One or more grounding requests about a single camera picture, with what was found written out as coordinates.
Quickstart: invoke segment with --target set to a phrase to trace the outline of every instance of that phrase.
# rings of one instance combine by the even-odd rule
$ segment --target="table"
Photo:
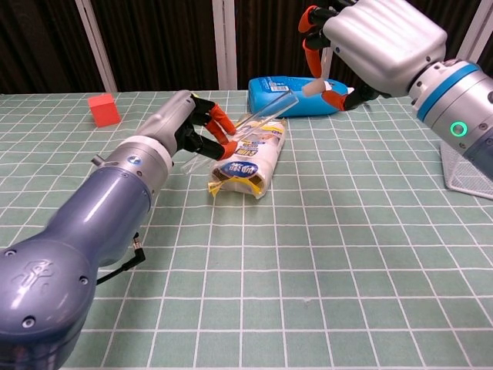
[[[122,122],[99,129],[94,94],[1,96],[0,246],[39,232],[171,94],[115,94]],[[247,112],[245,91],[198,94]],[[493,202],[445,189],[409,102],[289,119],[260,200],[214,199],[178,153],[147,261],[98,286],[65,367],[493,368]]]

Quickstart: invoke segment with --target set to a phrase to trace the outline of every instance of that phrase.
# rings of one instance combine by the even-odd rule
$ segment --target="clear plastic tube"
[[[296,105],[298,101],[299,100],[296,94],[291,90],[283,92],[283,94],[268,103],[257,113],[252,114],[246,119],[240,121],[236,125],[236,134],[233,137],[230,137],[229,140],[241,141],[245,137],[249,136],[254,130],[259,129],[272,119],[275,119],[282,113],[286,112],[292,106]],[[258,124],[255,126],[249,126],[248,124],[251,122],[256,122]],[[196,153],[180,167],[180,170],[182,173],[191,174],[212,161],[212,159]]]

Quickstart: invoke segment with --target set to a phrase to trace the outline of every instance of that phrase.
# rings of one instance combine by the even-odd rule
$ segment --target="gray robot arm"
[[[447,35],[405,0],[334,0],[309,7],[298,30],[310,71],[331,48],[363,80],[351,94],[322,92],[339,110],[410,96],[416,117],[493,180],[493,79],[474,63],[444,60]]]
[[[221,143],[195,133],[205,126]],[[0,368],[60,368],[72,353],[94,298],[98,268],[118,262],[134,240],[145,260],[138,229],[181,149],[219,160],[232,154],[235,128],[213,102],[177,92],[103,159],[58,209],[46,228],[0,253]]]

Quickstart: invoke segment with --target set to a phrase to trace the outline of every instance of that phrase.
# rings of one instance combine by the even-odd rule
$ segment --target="blue detergent bottle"
[[[302,88],[314,81],[310,77],[268,76],[251,79],[248,82],[248,104],[251,113],[257,113],[265,105],[290,89],[299,99],[298,104],[289,108],[280,117],[325,116],[339,112],[338,109],[322,99],[321,94],[305,96]],[[348,94],[348,87],[332,79],[327,80],[332,90],[338,94]]]

